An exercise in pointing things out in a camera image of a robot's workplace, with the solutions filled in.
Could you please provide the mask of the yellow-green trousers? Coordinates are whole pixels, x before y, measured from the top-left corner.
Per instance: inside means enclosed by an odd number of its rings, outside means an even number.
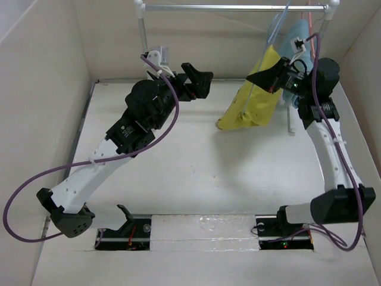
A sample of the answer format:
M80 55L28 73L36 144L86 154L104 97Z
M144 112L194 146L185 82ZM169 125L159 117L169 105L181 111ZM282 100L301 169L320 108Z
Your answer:
M271 94L246 80L216 126L220 130L265 126L281 95L281 89Z

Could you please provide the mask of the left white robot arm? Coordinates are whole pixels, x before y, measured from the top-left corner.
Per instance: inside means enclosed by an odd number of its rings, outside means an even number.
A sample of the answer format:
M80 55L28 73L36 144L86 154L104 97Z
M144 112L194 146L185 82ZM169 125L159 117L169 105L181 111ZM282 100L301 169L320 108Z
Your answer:
M154 131L162 128L172 112L179 112L177 102L208 96L213 73L198 71L190 63L181 67L183 73L166 78L150 74L149 79L135 83L125 99L126 111L107 130L89 163L36 194L63 235L74 238L90 228L95 214L86 206L89 197L119 167L147 149L155 139Z

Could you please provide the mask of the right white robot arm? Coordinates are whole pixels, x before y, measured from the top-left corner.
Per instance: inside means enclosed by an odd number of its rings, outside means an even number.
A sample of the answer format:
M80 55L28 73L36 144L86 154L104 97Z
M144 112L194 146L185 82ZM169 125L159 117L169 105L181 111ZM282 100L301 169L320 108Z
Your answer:
M309 203L282 206L275 227L283 235L297 225L358 222L376 199L372 187L365 187L352 169L338 110L330 95L339 82L339 64L321 58L310 73L297 71L282 57L269 69L247 76L247 81L271 94L279 89L299 96L298 114L314 143L323 172L324 193Z

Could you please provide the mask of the blue wire clothes hanger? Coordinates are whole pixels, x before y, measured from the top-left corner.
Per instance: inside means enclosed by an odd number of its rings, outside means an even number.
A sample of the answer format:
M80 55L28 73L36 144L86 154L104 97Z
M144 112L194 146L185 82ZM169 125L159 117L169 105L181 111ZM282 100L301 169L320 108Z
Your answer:
M271 24L269 25L269 27L267 29L266 45L264 47L262 56L260 58L260 64L258 65L257 71L260 71L260 68L262 67L262 64L263 64L263 61L264 61L264 58L265 58L265 55L266 55L266 50L271 45L274 44L275 39L276 39L276 37L277 37L277 35L279 33L279 30L280 30L280 28L283 25L284 18L287 15L287 12L288 12L288 9L289 9L289 6L290 6L291 3L292 3L292 1L288 1L288 3L285 6L285 9L281 13L278 13L278 14L276 14L274 16Z

